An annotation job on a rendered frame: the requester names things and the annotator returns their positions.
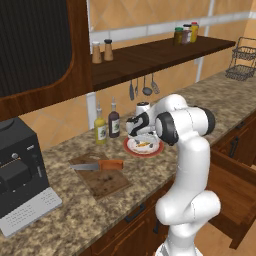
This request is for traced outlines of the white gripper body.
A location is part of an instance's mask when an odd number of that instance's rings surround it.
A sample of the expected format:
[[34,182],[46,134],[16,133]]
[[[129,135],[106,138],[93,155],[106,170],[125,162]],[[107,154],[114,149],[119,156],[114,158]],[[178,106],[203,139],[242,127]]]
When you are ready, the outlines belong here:
[[134,140],[140,142],[156,143],[157,138],[153,132],[140,134],[134,137]]

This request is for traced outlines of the red rimmed white plate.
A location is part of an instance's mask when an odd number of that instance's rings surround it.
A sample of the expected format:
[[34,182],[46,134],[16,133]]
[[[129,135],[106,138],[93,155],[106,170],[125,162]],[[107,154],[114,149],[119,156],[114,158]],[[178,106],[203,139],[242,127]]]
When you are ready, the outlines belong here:
[[140,158],[150,158],[157,156],[164,149],[164,144],[162,141],[157,141],[156,143],[151,143],[146,147],[136,147],[140,141],[134,140],[134,138],[125,138],[123,142],[124,149],[135,157]]

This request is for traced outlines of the brown wooden cutting board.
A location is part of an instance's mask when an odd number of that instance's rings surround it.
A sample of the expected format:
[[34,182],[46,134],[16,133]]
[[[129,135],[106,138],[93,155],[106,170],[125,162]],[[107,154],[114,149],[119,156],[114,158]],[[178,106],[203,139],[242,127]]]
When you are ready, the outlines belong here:
[[[91,164],[99,160],[107,160],[104,153],[85,153],[69,161],[71,168],[77,164]],[[88,186],[89,191],[95,200],[100,200],[105,196],[119,192],[131,186],[131,183],[124,176],[122,170],[78,170],[75,172],[81,180]]]

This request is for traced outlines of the open wooden drawer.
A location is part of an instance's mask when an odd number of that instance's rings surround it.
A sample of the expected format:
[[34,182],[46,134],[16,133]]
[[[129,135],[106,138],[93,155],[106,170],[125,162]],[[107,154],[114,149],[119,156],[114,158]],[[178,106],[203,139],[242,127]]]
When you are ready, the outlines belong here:
[[207,189],[221,201],[221,212],[210,223],[237,249],[256,219],[256,171],[212,149]]

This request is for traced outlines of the dark purple bottle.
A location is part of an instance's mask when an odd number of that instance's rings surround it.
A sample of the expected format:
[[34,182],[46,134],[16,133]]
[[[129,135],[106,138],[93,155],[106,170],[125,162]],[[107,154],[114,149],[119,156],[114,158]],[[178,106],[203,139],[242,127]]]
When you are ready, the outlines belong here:
[[111,112],[108,115],[109,137],[116,138],[120,135],[120,117],[116,111],[115,99],[112,99]]

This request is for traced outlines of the yellow bottle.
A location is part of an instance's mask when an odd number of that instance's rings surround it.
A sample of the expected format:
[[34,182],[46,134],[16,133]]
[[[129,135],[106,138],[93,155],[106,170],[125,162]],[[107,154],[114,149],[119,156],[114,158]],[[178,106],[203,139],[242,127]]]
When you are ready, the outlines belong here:
[[106,143],[106,121],[102,116],[102,108],[97,104],[97,118],[94,121],[95,140],[97,144]]

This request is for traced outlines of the brown shaker with black cap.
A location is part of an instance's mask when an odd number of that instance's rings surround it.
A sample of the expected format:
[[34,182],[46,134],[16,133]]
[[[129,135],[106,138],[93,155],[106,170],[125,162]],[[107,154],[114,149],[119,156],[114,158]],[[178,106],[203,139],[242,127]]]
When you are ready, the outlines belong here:
[[105,39],[105,51],[104,51],[104,60],[105,61],[112,61],[113,60],[113,52],[112,52],[112,40]]

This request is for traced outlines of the brown shaker with white cap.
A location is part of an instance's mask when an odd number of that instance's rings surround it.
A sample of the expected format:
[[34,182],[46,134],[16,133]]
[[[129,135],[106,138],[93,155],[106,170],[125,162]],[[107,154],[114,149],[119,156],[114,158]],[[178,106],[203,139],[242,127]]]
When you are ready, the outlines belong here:
[[100,43],[97,41],[92,42],[92,62],[94,64],[100,64],[102,62]]

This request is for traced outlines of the wooden cupboard door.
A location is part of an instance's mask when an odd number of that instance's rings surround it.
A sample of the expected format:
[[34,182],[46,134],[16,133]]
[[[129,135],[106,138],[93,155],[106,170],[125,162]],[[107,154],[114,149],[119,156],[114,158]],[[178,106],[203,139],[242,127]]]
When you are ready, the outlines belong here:
[[250,130],[244,131],[240,134],[234,134],[230,131],[216,142],[212,148],[228,156],[230,151],[230,142],[236,136],[239,137],[239,142],[232,159],[251,166],[254,158],[256,157],[256,121],[254,121]]
[[160,224],[155,234],[155,224],[153,210],[131,224],[121,221],[91,246],[92,256],[153,256],[168,233],[168,227]]

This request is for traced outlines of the green jar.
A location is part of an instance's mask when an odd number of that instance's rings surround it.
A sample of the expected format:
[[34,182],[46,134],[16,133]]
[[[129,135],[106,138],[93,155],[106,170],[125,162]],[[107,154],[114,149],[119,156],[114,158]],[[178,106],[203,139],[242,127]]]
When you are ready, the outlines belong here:
[[180,45],[182,43],[183,28],[176,27],[174,32],[174,44]]

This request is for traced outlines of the dark red jar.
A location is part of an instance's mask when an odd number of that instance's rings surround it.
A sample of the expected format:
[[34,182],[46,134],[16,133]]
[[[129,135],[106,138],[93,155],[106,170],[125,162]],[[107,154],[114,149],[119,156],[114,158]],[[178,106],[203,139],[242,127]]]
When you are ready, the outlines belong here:
[[191,25],[190,24],[184,24],[183,25],[183,35],[182,35],[182,43],[188,44],[191,39]]

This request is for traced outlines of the yellow jar with red lid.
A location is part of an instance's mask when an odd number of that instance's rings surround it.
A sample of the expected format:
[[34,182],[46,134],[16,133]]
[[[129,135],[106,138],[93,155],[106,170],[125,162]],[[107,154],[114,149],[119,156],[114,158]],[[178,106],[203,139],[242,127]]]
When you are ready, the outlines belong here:
[[190,38],[191,43],[196,42],[198,30],[199,30],[199,24],[197,22],[192,22],[191,23],[191,38]]

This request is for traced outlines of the black coffee machine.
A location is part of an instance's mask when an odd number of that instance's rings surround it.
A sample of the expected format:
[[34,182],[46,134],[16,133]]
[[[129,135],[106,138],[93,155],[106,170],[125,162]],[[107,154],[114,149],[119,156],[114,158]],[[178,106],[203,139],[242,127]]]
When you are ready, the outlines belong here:
[[50,187],[36,133],[19,117],[0,122],[0,230],[5,237],[62,204]]

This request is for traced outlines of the dark wooden wall shelf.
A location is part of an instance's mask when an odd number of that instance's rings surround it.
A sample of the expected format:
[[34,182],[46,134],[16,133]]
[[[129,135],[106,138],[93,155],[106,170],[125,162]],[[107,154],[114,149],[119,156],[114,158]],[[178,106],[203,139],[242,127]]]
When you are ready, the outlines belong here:
[[185,45],[174,46],[168,38],[116,49],[113,61],[92,65],[92,86],[99,91],[234,45],[234,41],[199,36],[195,43]]

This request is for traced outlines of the dark wooden wall cupboard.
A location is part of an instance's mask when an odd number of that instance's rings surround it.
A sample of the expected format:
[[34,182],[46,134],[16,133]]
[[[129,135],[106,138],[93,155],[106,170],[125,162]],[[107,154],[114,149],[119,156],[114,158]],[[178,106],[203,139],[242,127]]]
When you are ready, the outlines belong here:
[[0,0],[0,121],[92,90],[86,0]]

